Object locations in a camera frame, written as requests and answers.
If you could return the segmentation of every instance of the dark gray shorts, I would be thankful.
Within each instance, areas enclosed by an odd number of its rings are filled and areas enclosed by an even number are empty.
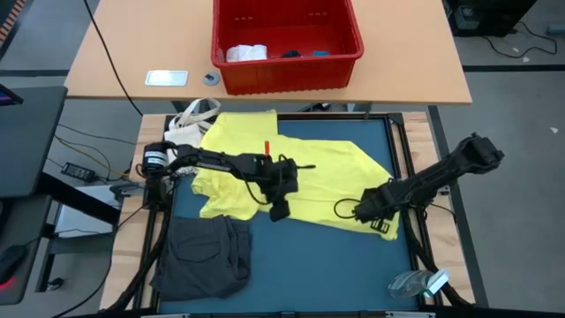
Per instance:
[[[249,280],[247,222],[173,216],[151,286],[162,300],[226,298]]]

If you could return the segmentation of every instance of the white bag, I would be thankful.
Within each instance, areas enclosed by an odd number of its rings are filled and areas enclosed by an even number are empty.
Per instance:
[[[201,114],[194,113],[194,110],[203,100],[209,101],[208,105],[212,107],[209,111]],[[195,148],[200,147],[200,142],[202,141],[202,135],[210,129],[211,124],[207,123],[205,120],[214,116],[218,110],[220,110],[221,104],[214,98],[200,98],[191,102],[191,104],[182,113],[178,113],[170,122],[169,130],[165,132],[164,138],[167,141],[172,141],[177,145],[191,145]],[[169,163],[177,159],[173,154],[172,150],[167,151],[169,156]],[[186,173],[196,173],[195,167],[185,167],[178,170],[180,174]]]

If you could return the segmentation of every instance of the red plastic container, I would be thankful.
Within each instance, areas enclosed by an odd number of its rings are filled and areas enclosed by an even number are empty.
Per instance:
[[[268,59],[226,62],[240,44],[267,46]],[[302,57],[281,58],[292,49]],[[346,87],[363,50],[350,0],[214,2],[212,63],[232,95]]]

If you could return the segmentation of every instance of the blue mat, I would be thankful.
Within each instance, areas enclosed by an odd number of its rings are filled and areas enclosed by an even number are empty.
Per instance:
[[[351,140],[391,174],[385,124],[373,121],[281,121],[279,133],[301,139]],[[207,198],[181,181],[173,213],[198,217]],[[416,298],[393,299],[388,283],[411,270],[401,226],[398,239],[284,219],[272,223],[259,212],[251,221],[249,284],[228,299],[163,301],[161,314],[345,312],[414,309]]]

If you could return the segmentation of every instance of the wooden table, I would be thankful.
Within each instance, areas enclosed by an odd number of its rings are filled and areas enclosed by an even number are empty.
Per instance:
[[[351,0],[365,45],[343,89],[228,95],[203,76],[210,60],[212,0],[101,0],[95,20],[128,94],[168,101],[200,97],[312,102],[471,103],[441,0]],[[147,72],[189,72],[184,87],[148,87]],[[125,98],[91,25],[65,85],[70,98]]]
[[[136,164],[141,163],[143,147],[147,143],[162,140],[165,118],[166,115],[145,115],[143,117],[133,157],[132,170],[135,169]],[[403,119],[410,143],[414,168],[418,172],[438,161],[432,132],[425,112],[406,112],[403,113]],[[393,128],[393,135],[397,147],[396,153],[401,164],[401,172],[406,176],[406,166],[397,129]],[[144,181],[136,174],[132,174],[132,179],[138,182]],[[124,220],[140,207],[141,201],[142,199],[139,196],[126,199],[120,217],[121,220]],[[451,208],[447,196],[438,196],[435,203],[445,208]],[[448,211],[435,207],[429,207],[427,212],[426,224],[435,263],[439,268],[449,271],[451,275],[450,283],[464,299],[472,302],[474,297],[469,274],[453,217]],[[125,223],[117,233],[112,255],[112,268],[104,285],[101,308],[106,308],[116,301],[119,294],[137,272],[147,227],[147,217],[148,211],[142,210]],[[161,230],[161,221],[162,219],[158,218],[156,222],[154,241]],[[150,271],[147,277],[149,279],[153,277],[153,270]],[[142,301],[143,307],[149,306],[151,295],[151,288],[147,286],[149,279],[146,280],[146,291]]]

